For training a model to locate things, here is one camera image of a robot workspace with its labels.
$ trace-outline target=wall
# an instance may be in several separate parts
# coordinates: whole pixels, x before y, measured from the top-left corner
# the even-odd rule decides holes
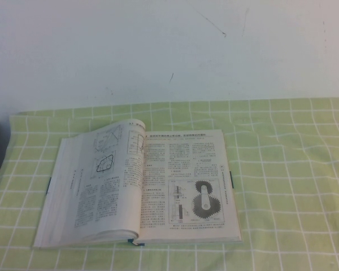
[[[25,110],[324,96],[339,0],[0,1],[6,135]]]

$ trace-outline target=open book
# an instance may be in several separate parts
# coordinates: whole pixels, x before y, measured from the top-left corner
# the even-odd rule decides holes
[[[221,130],[130,119],[62,139],[34,247],[241,241]]]

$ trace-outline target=tablecloth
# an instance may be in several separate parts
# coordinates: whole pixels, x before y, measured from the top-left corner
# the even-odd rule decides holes
[[[60,138],[137,118],[222,129],[243,243],[33,250]],[[339,270],[339,98],[165,102],[11,116],[0,170],[0,270]]]

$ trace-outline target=gear illustration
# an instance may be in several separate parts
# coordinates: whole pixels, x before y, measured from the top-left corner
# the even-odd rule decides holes
[[[206,181],[197,181],[196,182],[196,190],[201,193],[201,187],[205,185],[207,187],[207,193],[211,194],[212,193],[212,185],[209,182]]]
[[[208,199],[210,201],[209,209],[203,209],[202,208],[201,194],[197,195],[193,199],[193,212],[196,216],[198,216],[200,218],[209,218],[210,216],[218,213],[221,210],[221,203],[218,199],[216,199],[212,196],[208,196]]]

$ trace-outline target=illustration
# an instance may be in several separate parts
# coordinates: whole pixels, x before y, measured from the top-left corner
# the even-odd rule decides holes
[[[144,153],[145,139],[143,135],[137,131],[129,131],[128,137],[128,154],[142,155]]]
[[[173,196],[175,197],[175,199],[179,199],[183,197],[181,186],[173,185],[172,191],[173,191]]]
[[[92,166],[90,178],[101,178],[112,173],[114,170],[115,151],[106,153],[105,155],[95,158]]]
[[[174,204],[172,206],[172,220],[183,220],[184,216],[189,216],[189,212],[182,204]]]
[[[106,131],[98,132],[94,140],[94,148],[96,152],[106,152],[110,147],[118,145],[121,138],[121,125]]]
[[[169,223],[224,222],[220,182],[209,180],[169,180]]]
[[[193,212],[200,218],[209,218],[221,210],[221,203],[218,199],[210,196],[212,186],[207,181],[198,181],[195,184],[196,190],[200,193],[193,199]]]

